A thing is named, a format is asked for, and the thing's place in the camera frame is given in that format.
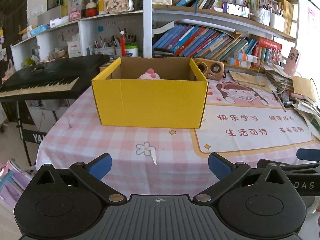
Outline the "pink plush paw toy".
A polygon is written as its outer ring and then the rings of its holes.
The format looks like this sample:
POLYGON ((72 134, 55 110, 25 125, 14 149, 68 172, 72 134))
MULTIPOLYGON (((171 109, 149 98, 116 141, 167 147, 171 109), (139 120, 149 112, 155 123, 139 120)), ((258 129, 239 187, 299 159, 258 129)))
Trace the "pink plush paw toy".
POLYGON ((157 73, 155 73, 153 68, 149 68, 138 79, 139 80, 161 80, 160 76, 157 73))

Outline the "pink checkered table mat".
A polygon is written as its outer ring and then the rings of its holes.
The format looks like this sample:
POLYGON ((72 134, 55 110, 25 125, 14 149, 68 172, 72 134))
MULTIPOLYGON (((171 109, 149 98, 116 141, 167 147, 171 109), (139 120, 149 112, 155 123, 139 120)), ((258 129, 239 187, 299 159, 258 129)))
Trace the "pink checkered table mat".
POLYGON ((88 89, 46 135, 36 167, 68 168, 108 153, 112 168, 103 181, 121 193, 193 196, 217 180, 208 168, 212 152, 255 166, 260 159, 298 164, 300 148, 319 142, 297 112, 227 77, 209 82, 199 129, 103 126, 88 89))

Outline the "brown paper envelope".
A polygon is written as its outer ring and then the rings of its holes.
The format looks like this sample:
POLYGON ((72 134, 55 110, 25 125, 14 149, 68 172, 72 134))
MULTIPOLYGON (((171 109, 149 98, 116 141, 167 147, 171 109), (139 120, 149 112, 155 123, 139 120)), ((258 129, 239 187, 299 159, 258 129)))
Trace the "brown paper envelope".
POLYGON ((293 83, 293 91, 296 94, 307 96, 313 102, 316 102, 316 97, 315 97, 311 80, 300 77, 300 76, 293 76, 292 83, 293 83))

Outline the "pile of papers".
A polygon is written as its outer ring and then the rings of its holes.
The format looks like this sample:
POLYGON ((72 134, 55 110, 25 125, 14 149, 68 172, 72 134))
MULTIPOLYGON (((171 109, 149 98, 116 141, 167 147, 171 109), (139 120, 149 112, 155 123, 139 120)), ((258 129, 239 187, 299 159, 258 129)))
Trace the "pile of papers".
POLYGON ((263 69, 282 103, 291 102, 306 121, 311 133, 319 138, 319 103, 316 102, 311 80, 295 76, 293 71, 286 73, 283 68, 274 64, 264 64, 263 69))

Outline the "yellow cardboard box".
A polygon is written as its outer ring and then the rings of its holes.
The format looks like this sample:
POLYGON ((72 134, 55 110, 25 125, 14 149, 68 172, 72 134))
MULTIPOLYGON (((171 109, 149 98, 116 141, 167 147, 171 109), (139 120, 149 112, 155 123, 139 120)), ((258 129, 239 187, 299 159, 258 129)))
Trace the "yellow cardboard box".
POLYGON ((208 80, 191 58, 120 57, 92 80, 104 126, 200 128, 208 80), (161 80, 139 80, 153 68, 161 80))

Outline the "flat cardboard sheets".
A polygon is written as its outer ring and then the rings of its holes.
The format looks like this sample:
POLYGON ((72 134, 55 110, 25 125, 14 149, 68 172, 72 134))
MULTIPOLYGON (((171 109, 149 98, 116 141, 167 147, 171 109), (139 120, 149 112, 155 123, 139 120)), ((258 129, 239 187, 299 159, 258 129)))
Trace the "flat cardboard sheets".
POLYGON ((250 87, 254 87, 260 90, 264 90, 268 93, 271 93, 272 90, 269 86, 270 82, 265 76, 254 76, 245 73, 239 72, 229 72, 232 79, 241 85, 246 85, 250 87))

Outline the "black electronic keyboard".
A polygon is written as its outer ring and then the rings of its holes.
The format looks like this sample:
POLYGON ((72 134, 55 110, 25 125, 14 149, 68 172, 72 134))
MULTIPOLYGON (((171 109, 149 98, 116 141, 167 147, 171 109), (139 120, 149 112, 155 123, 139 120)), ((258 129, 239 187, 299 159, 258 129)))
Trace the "black electronic keyboard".
POLYGON ((89 55, 21 69, 1 85, 1 102, 77 99, 109 60, 89 55))

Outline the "brown retro radio speaker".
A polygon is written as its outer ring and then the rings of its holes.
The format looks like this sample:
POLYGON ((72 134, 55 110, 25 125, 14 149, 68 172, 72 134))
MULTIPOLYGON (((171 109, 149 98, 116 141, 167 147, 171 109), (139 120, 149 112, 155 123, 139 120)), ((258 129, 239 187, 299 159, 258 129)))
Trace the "brown retro radio speaker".
POLYGON ((219 81, 223 78, 225 65, 222 62, 202 58, 195 58, 194 61, 207 79, 219 81))

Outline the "orange white medicine box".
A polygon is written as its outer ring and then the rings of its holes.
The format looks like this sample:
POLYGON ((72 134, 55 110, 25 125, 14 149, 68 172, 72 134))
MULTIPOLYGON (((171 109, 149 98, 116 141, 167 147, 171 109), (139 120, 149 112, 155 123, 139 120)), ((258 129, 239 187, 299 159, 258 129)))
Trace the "orange white medicine box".
POLYGON ((234 58, 239 61, 247 61, 247 62, 251 62, 251 63, 257 63, 257 61, 258 61, 257 56, 244 54, 244 53, 240 53, 240 52, 235 52, 234 58))

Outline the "white bookshelf unit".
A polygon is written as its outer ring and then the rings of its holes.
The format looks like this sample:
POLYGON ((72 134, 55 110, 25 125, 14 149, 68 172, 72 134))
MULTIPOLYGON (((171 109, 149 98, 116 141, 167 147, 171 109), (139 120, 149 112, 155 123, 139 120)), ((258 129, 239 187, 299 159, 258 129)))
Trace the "white bookshelf unit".
POLYGON ((157 25, 170 21, 181 22, 183 19, 206 22, 216 29, 239 31, 272 40, 274 37, 296 43, 296 38, 285 34, 263 23, 248 18, 230 15, 210 9, 191 9, 173 5, 152 5, 151 0, 143 0, 143 9, 134 7, 133 11, 116 14, 97 15, 81 18, 57 25, 33 37, 28 37, 11 46, 12 61, 16 70, 24 67, 26 59, 32 56, 33 49, 39 50, 41 60, 48 60, 56 47, 66 46, 71 36, 79 34, 81 55, 87 54, 87 48, 102 35, 116 35, 118 30, 126 28, 137 37, 139 54, 143 57, 152 56, 152 29, 157 25))

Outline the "white green lidded jar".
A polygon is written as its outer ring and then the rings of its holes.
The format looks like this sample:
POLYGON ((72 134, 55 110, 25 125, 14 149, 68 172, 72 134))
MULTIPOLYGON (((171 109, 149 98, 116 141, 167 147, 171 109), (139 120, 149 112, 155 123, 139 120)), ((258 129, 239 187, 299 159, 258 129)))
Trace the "white green lidded jar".
POLYGON ((138 46, 136 44, 126 44, 125 54, 127 57, 138 57, 139 56, 138 46))

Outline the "row of leaning books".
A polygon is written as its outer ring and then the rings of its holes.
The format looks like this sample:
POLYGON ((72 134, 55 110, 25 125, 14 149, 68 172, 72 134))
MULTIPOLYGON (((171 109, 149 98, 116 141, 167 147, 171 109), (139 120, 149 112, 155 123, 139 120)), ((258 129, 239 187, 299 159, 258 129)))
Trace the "row of leaning books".
POLYGON ((175 24, 173 28, 156 35, 154 57, 193 57, 226 62, 235 53, 251 55, 258 41, 230 34, 220 29, 175 24))

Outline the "red pen bottle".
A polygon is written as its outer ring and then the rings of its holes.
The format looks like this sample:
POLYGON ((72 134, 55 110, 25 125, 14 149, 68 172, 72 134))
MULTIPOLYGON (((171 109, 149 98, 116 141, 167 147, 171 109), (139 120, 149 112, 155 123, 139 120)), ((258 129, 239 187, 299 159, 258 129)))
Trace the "red pen bottle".
POLYGON ((121 56, 125 57, 125 32, 123 30, 120 31, 120 45, 121 45, 121 56))

